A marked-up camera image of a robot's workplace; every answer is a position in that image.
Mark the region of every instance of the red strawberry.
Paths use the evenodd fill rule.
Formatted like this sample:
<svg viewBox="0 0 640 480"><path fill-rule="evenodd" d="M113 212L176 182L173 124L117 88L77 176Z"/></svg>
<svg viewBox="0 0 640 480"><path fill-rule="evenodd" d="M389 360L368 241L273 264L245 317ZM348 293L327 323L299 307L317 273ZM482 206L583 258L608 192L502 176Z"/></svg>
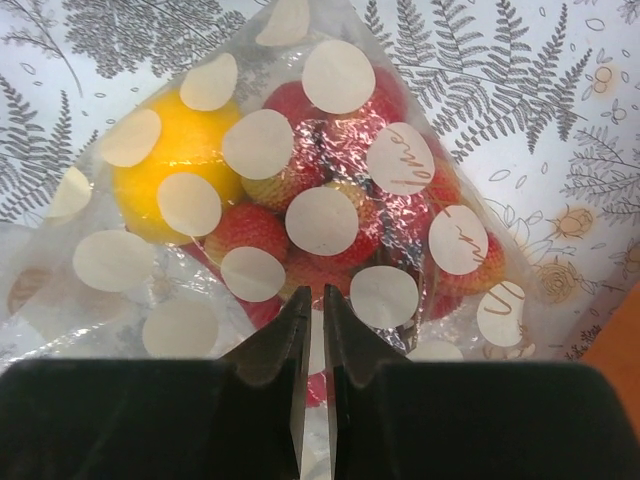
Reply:
<svg viewBox="0 0 640 480"><path fill-rule="evenodd" d="M360 109L329 117L324 131L325 151L342 176L368 178L367 150L387 125L405 120L407 102L401 84L387 70L375 67L376 88Z"/></svg>
<svg viewBox="0 0 640 480"><path fill-rule="evenodd" d="M506 268L504 249L495 235L489 233L488 236L489 248L484 262L466 275L447 273L439 268L431 257L427 259L425 271L432 273L439 295L454 297L475 295L490 290L504 280Z"/></svg>
<svg viewBox="0 0 640 480"><path fill-rule="evenodd" d="M228 252L238 247L256 247L284 262L289 238L284 225L269 210L253 203L241 203L222 215L204 243L205 252L218 265Z"/></svg>
<svg viewBox="0 0 640 480"><path fill-rule="evenodd" d="M460 203L460 180L456 171L447 160L434 157L433 161L436 169L431 182L424 190L425 197L439 206L440 210Z"/></svg>
<svg viewBox="0 0 640 480"><path fill-rule="evenodd" d="M396 266L419 268L431 222L441 210L424 192L393 195L378 191L385 233L382 239Z"/></svg>
<svg viewBox="0 0 640 480"><path fill-rule="evenodd" d="M327 379L324 372L309 375L307 380L307 407L319 407L326 401Z"/></svg>
<svg viewBox="0 0 640 480"><path fill-rule="evenodd" d="M291 252L285 263L287 279L280 290L280 297L287 300L296 288L309 286L312 300L318 305L324 296L325 284L334 285L343 295L348 295L351 287L349 275L321 268L311 261L312 256L314 255L297 249Z"/></svg>
<svg viewBox="0 0 640 480"><path fill-rule="evenodd" d="M242 186L256 203L284 213L291 201L312 187L327 181L327 171L318 147L324 112L307 98L301 82L286 83L267 99L264 108L284 115L294 131L294 150L289 165L264 180L242 179Z"/></svg>
<svg viewBox="0 0 640 480"><path fill-rule="evenodd" d="M314 120L322 120L326 115L311 103L300 81L280 85L269 95L262 108L284 115L294 131L303 129L305 124L313 124Z"/></svg>
<svg viewBox="0 0 640 480"><path fill-rule="evenodd" d="M331 182L326 188L334 188L344 193L356 207L359 230L354 242L344 252L337 255L311 255L313 262L323 269L344 271L363 264L380 246L383 226L376 203L358 185L345 182Z"/></svg>

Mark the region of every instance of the orange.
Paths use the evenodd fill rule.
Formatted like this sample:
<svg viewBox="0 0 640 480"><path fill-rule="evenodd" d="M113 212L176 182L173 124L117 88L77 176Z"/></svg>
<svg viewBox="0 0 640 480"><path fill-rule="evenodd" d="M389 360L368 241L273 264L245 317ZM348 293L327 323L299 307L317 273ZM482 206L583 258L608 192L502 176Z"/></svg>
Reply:
<svg viewBox="0 0 640 480"><path fill-rule="evenodd" d="M237 204L244 191L240 176L224 161L222 139L241 113L233 100L212 112L191 110L175 89L148 108L160 116L160 138L142 162L113 167L113 193L129 231L150 243L184 245L191 238L173 230L162 218L158 187L174 173L194 173L216 189L223 210Z"/></svg>

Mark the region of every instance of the orange surface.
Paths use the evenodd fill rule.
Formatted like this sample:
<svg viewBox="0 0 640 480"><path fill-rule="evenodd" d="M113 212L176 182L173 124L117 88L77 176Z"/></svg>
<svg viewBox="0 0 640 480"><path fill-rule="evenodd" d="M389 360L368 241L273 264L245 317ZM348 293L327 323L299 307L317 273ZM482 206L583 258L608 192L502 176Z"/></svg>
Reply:
<svg viewBox="0 0 640 480"><path fill-rule="evenodd" d="M190 237L165 222L157 202L159 185L174 173L195 173L216 189L223 208L237 204L244 191L240 176L224 161L222 140L240 120L235 102L213 112L188 108L178 90L149 105L162 120L162 133L151 153L139 164L113 168L113 194L130 232L150 243L184 245Z"/></svg>
<svg viewBox="0 0 640 480"><path fill-rule="evenodd" d="M640 438L640 283L582 359L613 385Z"/></svg>

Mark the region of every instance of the plastic wrap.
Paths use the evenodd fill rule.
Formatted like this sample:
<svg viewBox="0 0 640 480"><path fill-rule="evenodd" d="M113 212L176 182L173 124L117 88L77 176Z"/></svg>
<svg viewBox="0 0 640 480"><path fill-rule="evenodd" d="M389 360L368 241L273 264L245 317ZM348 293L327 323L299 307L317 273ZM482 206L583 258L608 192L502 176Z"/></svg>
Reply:
<svg viewBox="0 0 640 480"><path fill-rule="evenodd" d="M412 359L535 358L535 277L487 211L346 0L274 1L65 176L0 285L5 364L217 357L310 285L316 406L325 283Z"/></svg>

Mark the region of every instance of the black holder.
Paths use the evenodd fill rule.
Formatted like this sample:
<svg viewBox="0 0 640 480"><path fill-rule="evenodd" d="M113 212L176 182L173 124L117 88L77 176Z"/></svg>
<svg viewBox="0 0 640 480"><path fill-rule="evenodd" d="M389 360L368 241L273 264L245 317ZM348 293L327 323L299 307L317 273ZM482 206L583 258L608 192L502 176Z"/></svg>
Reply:
<svg viewBox="0 0 640 480"><path fill-rule="evenodd" d="M299 477L311 292L216 361L25 360L0 377L0 479Z"/></svg>
<svg viewBox="0 0 640 480"><path fill-rule="evenodd" d="M412 363L325 292L336 480L640 479L594 370ZM0 480L299 477L311 292L220 360L25 360L0 377Z"/></svg>
<svg viewBox="0 0 640 480"><path fill-rule="evenodd" d="M618 398L576 363L413 363L324 302L334 480L640 479Z"/></svg>

